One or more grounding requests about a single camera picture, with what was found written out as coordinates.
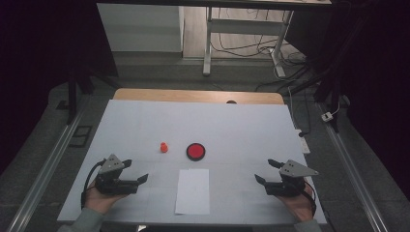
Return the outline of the white cabinet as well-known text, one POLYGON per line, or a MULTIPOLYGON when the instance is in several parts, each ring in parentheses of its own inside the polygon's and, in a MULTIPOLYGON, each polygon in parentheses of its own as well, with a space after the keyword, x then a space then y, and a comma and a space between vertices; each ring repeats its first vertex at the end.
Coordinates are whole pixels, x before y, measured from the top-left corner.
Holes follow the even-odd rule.
POLYGON ((99 3, 98 10, 113 51, 183 50, 183 7, 99 3))

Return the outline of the white desk frame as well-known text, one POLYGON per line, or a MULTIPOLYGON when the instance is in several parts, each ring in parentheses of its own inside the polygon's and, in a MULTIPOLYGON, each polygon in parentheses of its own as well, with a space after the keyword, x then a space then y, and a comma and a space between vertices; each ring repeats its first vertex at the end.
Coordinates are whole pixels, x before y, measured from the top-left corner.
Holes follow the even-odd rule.
POLYGON ((213 33, 276 36, 274 48, 269 48, 271 59, 274 63, 276 75, 285 77, 285 72, 279 60, 279 53, 285 35, 290 25, 292 11, 285 11, 282 21, 256 21, 244 19, 213 18, 213 8, 208 7, 206 13, 206 43, 203 63, 203 75, 211 73, 211 37, 213 33))

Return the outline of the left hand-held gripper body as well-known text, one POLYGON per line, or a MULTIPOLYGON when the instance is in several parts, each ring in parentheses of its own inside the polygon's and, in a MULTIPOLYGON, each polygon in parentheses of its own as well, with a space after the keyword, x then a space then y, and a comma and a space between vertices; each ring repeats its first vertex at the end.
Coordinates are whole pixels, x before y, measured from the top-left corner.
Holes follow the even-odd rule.
POLYGON ((121 180, 120 175, 125 169, 118 157, 111 154, 102 165, 95 179, 96 189, 106 195, 128 195, 137 192, 137 180, 121 180))

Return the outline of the aluminium floor rail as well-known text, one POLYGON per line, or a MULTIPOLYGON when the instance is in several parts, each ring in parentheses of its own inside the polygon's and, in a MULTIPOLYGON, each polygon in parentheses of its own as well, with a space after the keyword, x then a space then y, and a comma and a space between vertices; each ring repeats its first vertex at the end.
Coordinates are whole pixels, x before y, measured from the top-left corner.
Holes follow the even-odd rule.
POLYGON ((62 133, 58 136, 58 140, 45 160, 44 165, 36 177, 33 185, 29 188, 28 193, 25 195, 6 232, 24 232, 26 229, 32 215, 39 205, 42 196, 44 195, 46 187, 48 186, 56 167, 58 166, 69 145, 73 133, 77 128, 83 114, 84 109, 79 108, 73 116, 72 121, 68 125, 64 126, 62 133))
POLYGON ((359 169, 356 167, 352 160, 350 153, 348 152, 341 136, 334 130, 329 122, 325 122, 324 126, 328 135, 330 136, 341 164, 347 174, 347 177, 356 192, 358 199, 360 200, 366 217, 374 232, 389 232, 388 226, 383 219, 380 210, 378 209, 373 197, 367 190, 367 187, 360 175, 359 169))

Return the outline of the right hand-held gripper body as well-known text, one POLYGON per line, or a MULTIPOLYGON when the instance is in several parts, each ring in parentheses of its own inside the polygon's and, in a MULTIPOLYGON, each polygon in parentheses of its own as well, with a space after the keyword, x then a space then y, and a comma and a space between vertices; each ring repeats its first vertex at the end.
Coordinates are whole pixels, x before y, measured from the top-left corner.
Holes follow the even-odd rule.
POLYGON ((292 159, 284 162, 282 168, 278 168, 280 183, 266 182, 265 190, 268 195, 294 197, 300 195, 306 187, 305 177, 318 175, 319 172, 300 164, 292 159))

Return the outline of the dark floor hatch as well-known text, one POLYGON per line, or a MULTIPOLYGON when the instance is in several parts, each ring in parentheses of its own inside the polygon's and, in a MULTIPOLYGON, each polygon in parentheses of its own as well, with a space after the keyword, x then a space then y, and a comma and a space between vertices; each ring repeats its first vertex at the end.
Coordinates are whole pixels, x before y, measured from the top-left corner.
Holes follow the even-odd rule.
POLYGON ((78 126, 72 136, 70 147, 84 148, 91 135, 92 126, 78 126))

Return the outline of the person's right hand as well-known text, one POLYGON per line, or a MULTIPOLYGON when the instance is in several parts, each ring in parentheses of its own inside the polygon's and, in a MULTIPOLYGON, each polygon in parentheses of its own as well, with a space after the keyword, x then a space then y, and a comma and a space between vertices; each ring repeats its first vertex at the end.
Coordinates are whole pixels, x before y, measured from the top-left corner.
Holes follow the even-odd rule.
POLYGON ((289 213, 298 222, 313 220, 312 206, 308 198, 298 195, 294 197, 279 196, 278 199, 286 206, 289 213))

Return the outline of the round red ink pad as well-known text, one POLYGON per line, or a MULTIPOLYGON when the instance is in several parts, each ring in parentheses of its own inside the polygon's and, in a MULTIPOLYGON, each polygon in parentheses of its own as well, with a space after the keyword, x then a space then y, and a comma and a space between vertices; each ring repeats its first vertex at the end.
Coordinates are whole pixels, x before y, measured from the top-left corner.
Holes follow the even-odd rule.
POLYGON ((186 154, 189 160, 199 161, 205 157, 206 149, 200 143, 191 143, 186 150, 186 154))

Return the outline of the person's left hand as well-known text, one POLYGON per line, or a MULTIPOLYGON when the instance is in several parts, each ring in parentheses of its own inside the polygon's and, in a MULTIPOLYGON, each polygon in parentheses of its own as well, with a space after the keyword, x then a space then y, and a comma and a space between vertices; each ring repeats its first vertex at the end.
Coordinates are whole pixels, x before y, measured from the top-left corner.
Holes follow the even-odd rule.
POLYGON ((100 193, 95 188, 95 182, 92 182, 85 191, 84 207, 105 215, 122 198, 125 198, 125 195, 106 195, 100 193))

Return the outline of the white paper sheet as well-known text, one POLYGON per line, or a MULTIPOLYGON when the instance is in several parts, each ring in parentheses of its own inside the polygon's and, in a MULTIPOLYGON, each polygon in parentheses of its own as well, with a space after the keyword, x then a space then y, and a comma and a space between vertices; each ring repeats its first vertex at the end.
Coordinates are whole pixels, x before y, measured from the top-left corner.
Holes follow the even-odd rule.
POLYGON ((182 169, 179 172, 175 213, 180 215, 210 214, 208 169, 182 169))

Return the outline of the black metal stand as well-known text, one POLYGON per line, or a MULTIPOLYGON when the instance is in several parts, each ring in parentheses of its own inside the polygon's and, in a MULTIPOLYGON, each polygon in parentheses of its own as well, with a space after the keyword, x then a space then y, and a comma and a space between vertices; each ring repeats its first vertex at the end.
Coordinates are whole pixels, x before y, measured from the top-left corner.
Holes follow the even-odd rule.
POLYGON ((121 85, 111 79, 107 74, 98 72, 89 66, 77 66, 70 71, 68 79, 68 120, 67 124, 71 124, 77 115, 77 89, 80 89, 82 94, 92 95, 95 87, 92 83, 91 77, 94 76, 101 80, 108 86, 119 89, 121 85))
POLYGON ((330 113, 332 119, 328 124, 333 128, 335 133, 339 133, 337 126, 337 113, 340 110, 339 97, 341 94, 341 80, 343 75, 343 66, 347 64, 348 53, 352 50, 354 41, 359 37, 368 19, 368 13, 356 11, 348 16, 349 23, 343 23, 344 29, 341 31, 337 40, 332 41, 332 47, 329 49, 328 62, 326 69, 318 72, 309 81, 290 89, 287 96, 297 94, 307 87, 318 83, 319 87, 313 94, 316 102, 324 102, 331 97, 330 113))

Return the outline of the large white table cover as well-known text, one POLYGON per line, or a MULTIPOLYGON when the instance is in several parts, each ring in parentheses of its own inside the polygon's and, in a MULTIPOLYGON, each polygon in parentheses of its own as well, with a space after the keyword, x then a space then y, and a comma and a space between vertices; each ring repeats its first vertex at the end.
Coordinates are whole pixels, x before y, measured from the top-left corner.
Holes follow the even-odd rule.
POLYGON ((282 104, 116 101, 108 103, 87 155, 58 217, 75 220, 80 194, 93 165, 114 154, 132 160, 121 175, 148 180, 114 205, 110 222, 162 225, 274 225, 295 219, 254 174, 280 179, 268 160, 304 162, 289 110, 282 104), (161 143, 168 152, 161 152, 161 143), (188 159, 191 143, 206 149, 199 161, 188 159), (175 213, 179 172, 208 169, 210 214, 175 213))

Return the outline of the white power strip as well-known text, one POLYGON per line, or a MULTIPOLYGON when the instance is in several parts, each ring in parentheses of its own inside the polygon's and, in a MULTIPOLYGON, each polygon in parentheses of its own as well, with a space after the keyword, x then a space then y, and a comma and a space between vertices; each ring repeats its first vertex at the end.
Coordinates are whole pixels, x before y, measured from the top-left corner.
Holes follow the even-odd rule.
POLYGON ((305 134, 301 130, 296 130, 296 133, 300 139, 302 153, 307 155, 310 153, 307 141, 305 140, 305 134))

